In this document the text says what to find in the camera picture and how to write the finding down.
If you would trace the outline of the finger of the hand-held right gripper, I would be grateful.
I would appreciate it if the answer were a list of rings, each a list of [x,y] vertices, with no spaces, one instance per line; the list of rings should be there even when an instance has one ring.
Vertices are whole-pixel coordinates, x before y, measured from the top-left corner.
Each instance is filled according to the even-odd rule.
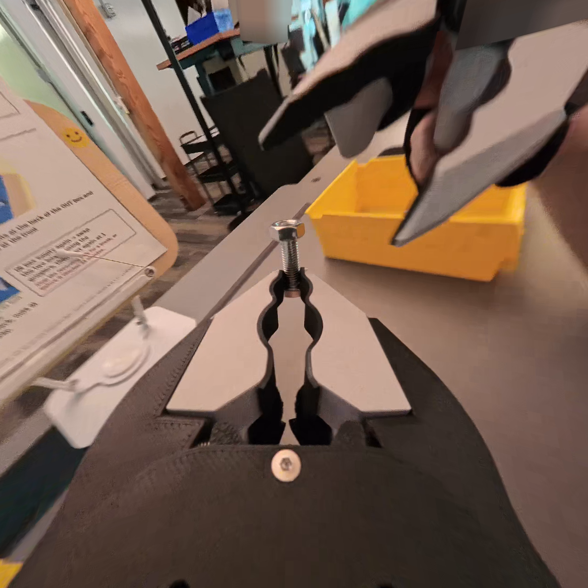
[[[413,107],[439,30],[438,1],[378,1],[297,84],[259,134],[275,148],[324,116],[344,158]]]
[[[541,149],[587,76],[587,21],[456,48],[437,110],[435,169],[392,245],[447,221]]]

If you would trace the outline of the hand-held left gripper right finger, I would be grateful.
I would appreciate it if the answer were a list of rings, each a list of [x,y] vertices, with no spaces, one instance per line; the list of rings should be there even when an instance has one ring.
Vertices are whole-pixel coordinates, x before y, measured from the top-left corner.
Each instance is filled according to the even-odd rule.
[[[408,397],[367,314],[306,269],[300,297],[312,341],[296,396],[297,426],[320,419],[336,432],[348,421],[408,415]]]

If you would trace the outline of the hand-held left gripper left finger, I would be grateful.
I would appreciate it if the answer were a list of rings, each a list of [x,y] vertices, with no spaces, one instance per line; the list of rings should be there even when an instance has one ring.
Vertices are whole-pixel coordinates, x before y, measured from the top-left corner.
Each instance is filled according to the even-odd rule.
[[[273,353],[262,329],[277,298],[276,270],[217,312],[177,384],[166,410],[229,423],[246,432],[262,414],[258,390],[267,386]]]

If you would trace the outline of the steel hex bolt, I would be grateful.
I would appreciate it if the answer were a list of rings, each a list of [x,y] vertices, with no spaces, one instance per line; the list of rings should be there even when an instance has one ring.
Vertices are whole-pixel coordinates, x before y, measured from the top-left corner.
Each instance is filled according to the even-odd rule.
[[[300,262],[299,248],[296,239],[281,242],[282,270],[286,279],[285,297],[300,296]]]

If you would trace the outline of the person's right hand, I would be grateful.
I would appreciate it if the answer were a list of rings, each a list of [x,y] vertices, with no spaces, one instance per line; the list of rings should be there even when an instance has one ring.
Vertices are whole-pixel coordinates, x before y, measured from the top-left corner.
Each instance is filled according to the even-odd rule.
[[[421,89],[413,105],[405,132],[405,153],[410,173],[421,188],[429,181],[440,153],[434,144],[440,94],[453,61],[453,35],[437,33]]]

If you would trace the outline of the black leaning panel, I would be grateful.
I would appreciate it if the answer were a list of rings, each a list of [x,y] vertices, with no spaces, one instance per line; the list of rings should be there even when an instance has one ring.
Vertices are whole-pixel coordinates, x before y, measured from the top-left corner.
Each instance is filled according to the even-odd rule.
[[[281,104],[266,70],[232,88],[201,98],[239,169],[267,198],[298,183],[313,168],[303,139],[295,136],[274,148],[261,148],[258,136]]]

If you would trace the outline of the blue storage bin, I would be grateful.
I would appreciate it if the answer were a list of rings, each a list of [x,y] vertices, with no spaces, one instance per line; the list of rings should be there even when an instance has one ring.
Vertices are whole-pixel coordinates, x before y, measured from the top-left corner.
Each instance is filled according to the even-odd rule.
[[[192,45],[197,45],[210,39],[218,33],[233,30],[234,23],[229,8],[219,9],[207,13],[186,26],[187,39]]]

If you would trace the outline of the black slanted pole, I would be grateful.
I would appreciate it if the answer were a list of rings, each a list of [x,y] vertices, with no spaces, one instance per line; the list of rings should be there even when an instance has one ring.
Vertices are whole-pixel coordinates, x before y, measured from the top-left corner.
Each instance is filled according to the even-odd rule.
[[[232,181],[232,176],[229,173],[229,168],[227,167],[221,153],[218,151],[217,148],[217,144],[215,143],[214,138],[212,137],[212,134],[210,133],[210,129],[209,126],[207,124],[207,122],[204,119],[204,116],[202,115],[202,112],[200,110],[199,104],[196,100],[196,97],[194,95],[194,93],[192,92],[192,88],[190,86],[190,84],[187,81],[187,78],[183,72],[183,69],[181,68],[178,59],[175,56],[175,53],[173,52],[173,48],[170,44],[170,42],[168,41],[168,38],[166,36],[166,32],[165,29],[158,17],[157,11],[152,3],[152,1],[141,1],[148,17],[149,20],[151,22],[151,25],[166,53],[166,56],[170,62],[170,65],[172,66],[172,69],[176,75],[176,77],[178,78],[178,81],[182,87],[182,90],[192,108],[192,111],[194,112],[195,117],[197,118],[202,131],[204,132],[204,135],[206,136],[206,140],[209,143],[209,146],[212,150],[212,153],[214,154],[216,160],[217,160],[217,165],[222,173],[222,176],[225,180],[225,182],[227,183],[227,186],[229,187],[230,190],[230,194],[234,197],[235,201],[238,204],[238,208],[239,208],[239,212],[237,213],[236,217],[230,221],[230,223],[228,224],[228,228],[230,230],[234,230],[237,226],[239,226],[248,216],[249,211],[246,209],[246,205],[244,203],[243,197],[241,197],[241,195],[238,193],[237,188],[235,187],[233,181]]]

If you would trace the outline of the black utility cart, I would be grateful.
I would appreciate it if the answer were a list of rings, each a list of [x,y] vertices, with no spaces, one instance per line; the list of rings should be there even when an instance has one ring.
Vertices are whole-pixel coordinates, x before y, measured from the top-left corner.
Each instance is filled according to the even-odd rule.
[[[188,166],[202,186],[213,212],[218,216],[238,215],[241,205],[248,208],[254,204],[254,188],[247,176],[241,175],[239,166],[233,160],[231,151],[225,147],[217,127],[211,127],[210,134],[227,166],[235,189],[225,180],[205,134],[199,135],[194,130],[185,132],[179,137],[180,147],[187,156]]]

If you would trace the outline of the printed instruction sheet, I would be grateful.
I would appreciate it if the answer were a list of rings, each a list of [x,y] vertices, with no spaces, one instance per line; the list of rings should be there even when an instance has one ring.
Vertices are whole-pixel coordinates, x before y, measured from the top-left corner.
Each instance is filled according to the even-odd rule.
[[[112,193],[59,112],[1,81],[1,397],[18,392],[148,283],[165,223],[124,176]]]

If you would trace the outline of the wooden desk with teal frame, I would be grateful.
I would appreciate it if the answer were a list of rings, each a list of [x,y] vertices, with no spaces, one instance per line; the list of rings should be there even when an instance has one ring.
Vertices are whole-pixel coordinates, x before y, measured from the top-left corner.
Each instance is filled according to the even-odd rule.
[[[195,68],[199,80],[204,80],[207,73],[203,64],[214,57],[237,58],[257,51],[263,52],[268,72],[277,75],[272,46],[243,40],[238,28],[217,33],[207,40],[175,54],[175,57],[183,70]]]

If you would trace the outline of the wooden post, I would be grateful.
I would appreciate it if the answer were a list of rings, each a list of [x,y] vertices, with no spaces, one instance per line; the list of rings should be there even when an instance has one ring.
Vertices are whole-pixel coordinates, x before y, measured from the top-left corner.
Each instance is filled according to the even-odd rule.
[[[64,1],[65,6],[89,42],[93,53],[106,71],[118,95],[129,109],[136,127],[166,179],[181,198],[186,210],[206,203],[201,188],[189,176],[158,116],[138,83],[112,33],[93,1]]]

